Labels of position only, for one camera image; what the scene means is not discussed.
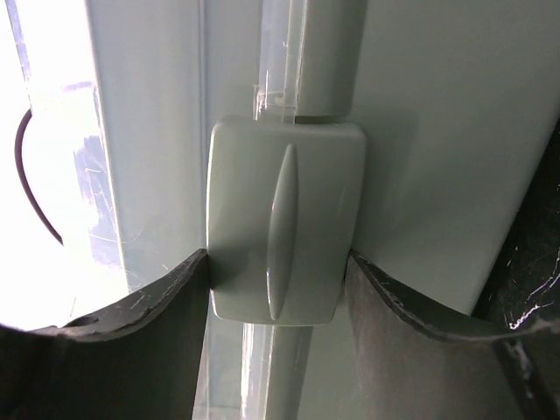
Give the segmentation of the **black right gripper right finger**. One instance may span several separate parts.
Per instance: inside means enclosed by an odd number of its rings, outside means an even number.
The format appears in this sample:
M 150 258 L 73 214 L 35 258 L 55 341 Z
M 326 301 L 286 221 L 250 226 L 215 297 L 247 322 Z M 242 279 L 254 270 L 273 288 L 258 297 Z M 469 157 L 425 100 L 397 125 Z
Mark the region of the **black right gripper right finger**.
M 559 324 L 508 330 L 349 256 L 346 301 L 370 419 L 556 419 Z

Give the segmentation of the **translucent green tool box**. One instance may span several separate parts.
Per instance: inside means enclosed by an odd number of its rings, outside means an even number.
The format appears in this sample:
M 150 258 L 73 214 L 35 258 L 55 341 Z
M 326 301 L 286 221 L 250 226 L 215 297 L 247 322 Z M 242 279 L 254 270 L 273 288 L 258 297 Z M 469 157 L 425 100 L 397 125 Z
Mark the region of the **translucent green tool box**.
M 89 1 L 134 291 L 205 250 L 209 306 L 269 334 L 264 413 L 350 255 L 473 317 L 559 105 L 556 1 Z

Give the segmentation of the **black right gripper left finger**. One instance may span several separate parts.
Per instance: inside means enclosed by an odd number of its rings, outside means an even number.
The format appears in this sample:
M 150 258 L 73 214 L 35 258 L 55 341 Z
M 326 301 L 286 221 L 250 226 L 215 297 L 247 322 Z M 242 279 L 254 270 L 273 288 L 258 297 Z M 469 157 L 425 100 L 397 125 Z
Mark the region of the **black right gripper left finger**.
M 4 419 L 189 419 L 209 306 L 197 250 L 165 276 L 62 326 L 1 329 Z

